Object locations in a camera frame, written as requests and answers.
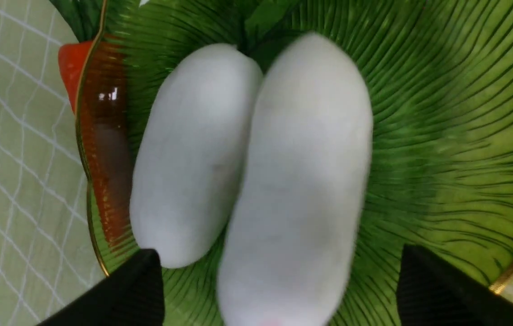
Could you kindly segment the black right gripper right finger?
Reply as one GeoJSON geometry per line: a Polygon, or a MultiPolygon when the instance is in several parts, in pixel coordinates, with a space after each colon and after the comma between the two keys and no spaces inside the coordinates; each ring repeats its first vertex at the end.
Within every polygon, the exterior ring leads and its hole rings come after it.
{"type": "Polygon", "coordinates": [[[403,326],[513,326],[513,303],[423,246],[404,245],[396,299],[403,326]]]}

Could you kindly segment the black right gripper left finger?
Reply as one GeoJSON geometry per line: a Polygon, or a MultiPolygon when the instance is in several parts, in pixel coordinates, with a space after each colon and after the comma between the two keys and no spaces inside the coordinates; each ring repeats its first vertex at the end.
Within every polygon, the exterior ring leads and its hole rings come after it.
{"type": "Polygon", "coordinates": [[[139,249],[109,277],[41,325],[161,326],[164,318],[160,257],[154,249],[139,249]]]}

